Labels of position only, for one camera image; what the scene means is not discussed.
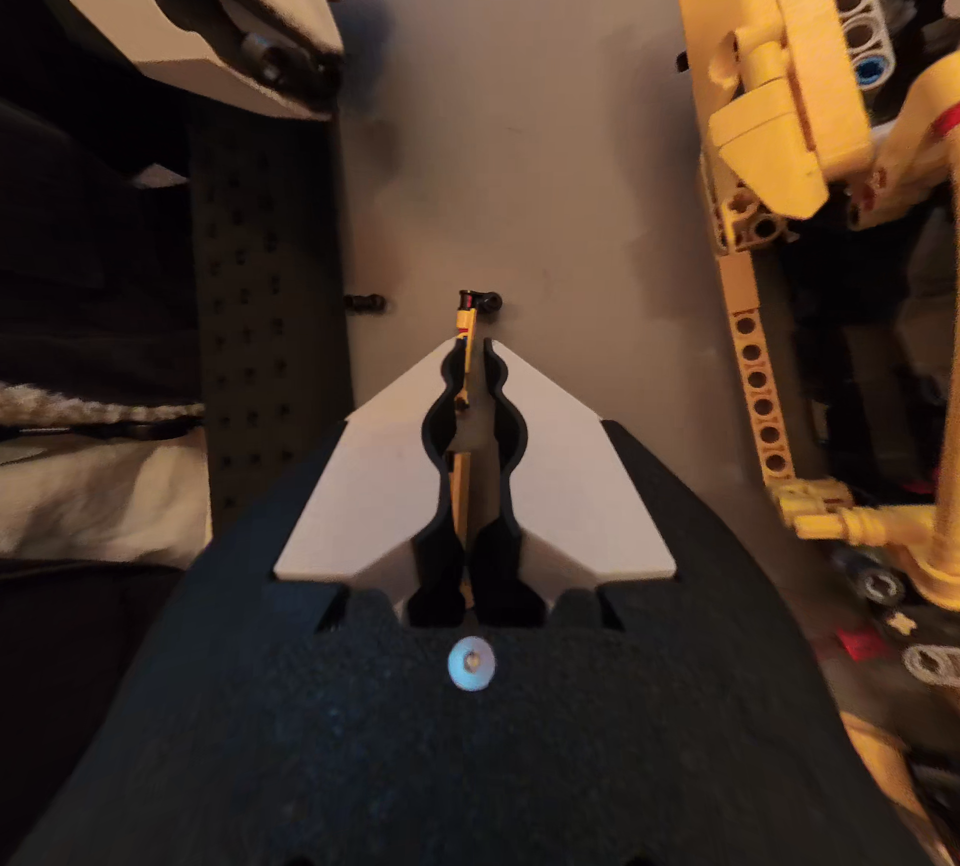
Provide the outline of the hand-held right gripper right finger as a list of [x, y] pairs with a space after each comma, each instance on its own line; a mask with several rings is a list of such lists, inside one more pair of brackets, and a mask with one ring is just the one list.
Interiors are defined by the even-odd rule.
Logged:
[[604, 420], [485, 342], [498, 512], [477, 534], [478, 608], [553, 608], [571, 590], [668, 580], [676, 560]]

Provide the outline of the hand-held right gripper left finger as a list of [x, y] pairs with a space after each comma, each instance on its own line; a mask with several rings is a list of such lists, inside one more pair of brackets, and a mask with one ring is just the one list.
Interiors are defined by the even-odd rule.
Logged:
[[348, 415], [274, 565], [284, 583], [378, 590], [398, 618], [421, 587], [415, 538], [449, 504], [428, 417], [459, 392], [464, 342], [441, 342]]

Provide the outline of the thin yellow beam piece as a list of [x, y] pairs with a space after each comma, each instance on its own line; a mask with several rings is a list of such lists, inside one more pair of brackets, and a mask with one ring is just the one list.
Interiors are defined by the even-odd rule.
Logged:
[[[472, 380], [474, 355], [478, 328], [481, 320], [489, 320], [502, 308], [503, 299], [494, 291], [480, 292], [471, 289], [462, 289], [459, 292], [459, 302], [456, 312], [456, 339], [463, 346], [463, 376], [462, 385], [454, 397], [454, 412], [457, 417], [457, 426], [467, 423], [472, 409]], [[449, 490], [451, 493], [452, 517], [454, 531], [459, 537], [463, 552], [463, 571], [460, 590], [464, 600], [466, 612], [472, 612], [475, 606], [474, 585], [472, 579], [472, 562], [474, 558], [474, 527], [472, 514], [473, 466], [474, 453], [468, 445], [468, 440], [455, 440], [454, 446], [446, 453], [448, 467]]]

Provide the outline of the yellow brick car model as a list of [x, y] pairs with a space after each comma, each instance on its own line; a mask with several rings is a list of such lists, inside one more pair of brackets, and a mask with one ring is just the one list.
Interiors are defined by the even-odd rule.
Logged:
[[958, 0], [678, 0], [762, 475], [958, 714]]

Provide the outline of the grey desk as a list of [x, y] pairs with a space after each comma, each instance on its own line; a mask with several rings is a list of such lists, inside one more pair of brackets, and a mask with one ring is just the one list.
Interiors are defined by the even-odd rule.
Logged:
[[356, 405], [498, 291], [494, 336], [626, 427], [781, 590], [836, 704], [958, 751], [958, 715], [895, 656], [854, 661], [854, 599], [762, 489], [702, 204], [676, 0], [345, 0], [341, 245]]

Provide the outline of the black perforated mat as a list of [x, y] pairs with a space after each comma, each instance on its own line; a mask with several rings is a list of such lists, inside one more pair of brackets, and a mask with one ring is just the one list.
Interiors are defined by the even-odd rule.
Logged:
[[354, 407], [335, 127], [192, 102], [189, 194], [212, 531]]

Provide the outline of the fleece-lined jacket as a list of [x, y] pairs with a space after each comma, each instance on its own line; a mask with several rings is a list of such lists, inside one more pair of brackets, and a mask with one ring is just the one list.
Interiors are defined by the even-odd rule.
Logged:
[[2, 559], [189, 566], [212, 536], [205, 412], [2, 382]]

